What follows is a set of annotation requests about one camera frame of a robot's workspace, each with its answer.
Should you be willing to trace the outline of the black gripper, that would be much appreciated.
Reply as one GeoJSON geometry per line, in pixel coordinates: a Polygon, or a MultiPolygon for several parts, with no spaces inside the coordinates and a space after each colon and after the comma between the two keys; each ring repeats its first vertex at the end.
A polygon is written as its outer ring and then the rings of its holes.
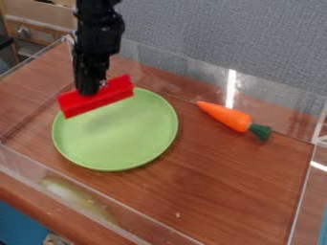
{"type": "Polygon", "coordinates": [[[98,93],[108,59],[120,52],[124,31],[121,15],[76,16],[73,72],[74,89],[81,96],[98,93]]]}

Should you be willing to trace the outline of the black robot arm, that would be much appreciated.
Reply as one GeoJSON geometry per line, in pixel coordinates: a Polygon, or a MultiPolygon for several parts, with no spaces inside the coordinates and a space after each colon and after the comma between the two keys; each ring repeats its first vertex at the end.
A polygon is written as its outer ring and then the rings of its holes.
{"type": "Polygon", "coordinates": [[[121,0],[76,0],[73,44],[74,88],[81,96],[98,93],[109,57],[120,52],[125,22],[114,6],[121,0]]]}

